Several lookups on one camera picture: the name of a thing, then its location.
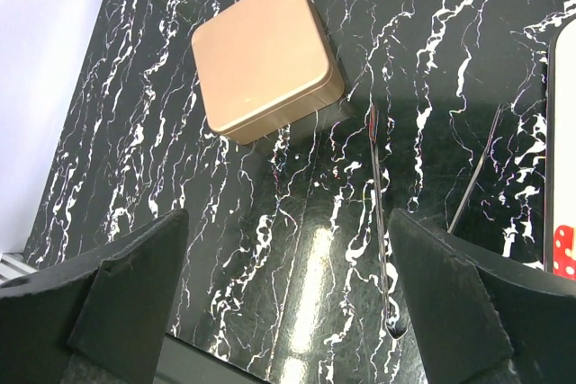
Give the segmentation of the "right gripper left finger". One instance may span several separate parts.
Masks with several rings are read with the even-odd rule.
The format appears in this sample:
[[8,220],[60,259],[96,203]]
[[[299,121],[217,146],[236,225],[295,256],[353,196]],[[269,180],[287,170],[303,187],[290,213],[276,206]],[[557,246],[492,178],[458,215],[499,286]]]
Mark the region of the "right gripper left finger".
[[171,210],[111,243],[1,285],[1,381],[154,379],[188,239]]

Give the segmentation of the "brown tin lid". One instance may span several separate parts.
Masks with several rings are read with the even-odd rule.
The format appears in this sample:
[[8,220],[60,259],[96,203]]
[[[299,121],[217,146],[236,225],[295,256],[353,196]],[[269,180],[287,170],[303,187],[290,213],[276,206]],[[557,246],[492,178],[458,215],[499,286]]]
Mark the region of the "brown tin lid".
[[337,63],[310,0],[239,0],[200,25],[191,46],[201,93],[229,77]]

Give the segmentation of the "silver metal tongs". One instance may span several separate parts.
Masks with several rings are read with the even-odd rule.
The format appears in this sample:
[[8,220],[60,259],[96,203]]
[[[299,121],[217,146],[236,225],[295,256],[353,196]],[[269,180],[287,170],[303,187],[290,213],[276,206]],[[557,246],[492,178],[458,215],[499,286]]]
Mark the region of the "silver metal tongs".
[[[474,168],[470,181],[466,186],[463,197],[460,200],[457,210],[455,211],[453,219],[448,227],[447,232],[449,234],[452,234],[455,231],[455,228],[464,212],[464,208],[472,196],[473,189],[477,184],[477,180],[481,173],[484,162],[488,157],[488,154],[490,153],[491,142],[493,141],[495,130],[499,124],[501,114],[505,111],[506,106],[507,105],[505,103],[500,103],[497,107],[497,110],[495,111],[490,126],[490,132],[487,138],[486,145],[481,153],[477,165]],[[392,339],[398,340],[406,334],[407,326],[406,325],[397,326],[391,321],[392,309],[390,300],[390,285],[387,273],[388,258],[386,255],[386,242],[385,242],[386,226],[383,212],[383,199],[382,199],[382,186],[381,186],[382,174],[380,169],[379,151],[377,146],[378,131],[379,131],[379,112],[374,103],[369,103],[367,129],[368,129],[368,138],[370,142],[371,164],[373,170],[373,186],[374,186],[375,211],[376,211],[376,232],[378,239],[379,262],[381,269],[382,300],[383,300],[383,313],[384,313],[382,321],[388,335]]]

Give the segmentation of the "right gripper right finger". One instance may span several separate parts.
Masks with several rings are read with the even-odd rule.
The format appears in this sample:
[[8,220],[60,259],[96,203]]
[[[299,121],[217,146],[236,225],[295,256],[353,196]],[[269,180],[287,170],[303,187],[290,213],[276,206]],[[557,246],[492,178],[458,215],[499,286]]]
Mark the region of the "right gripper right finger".
[[430,383],[573,383],[575,283],[395,209],[388,228]]

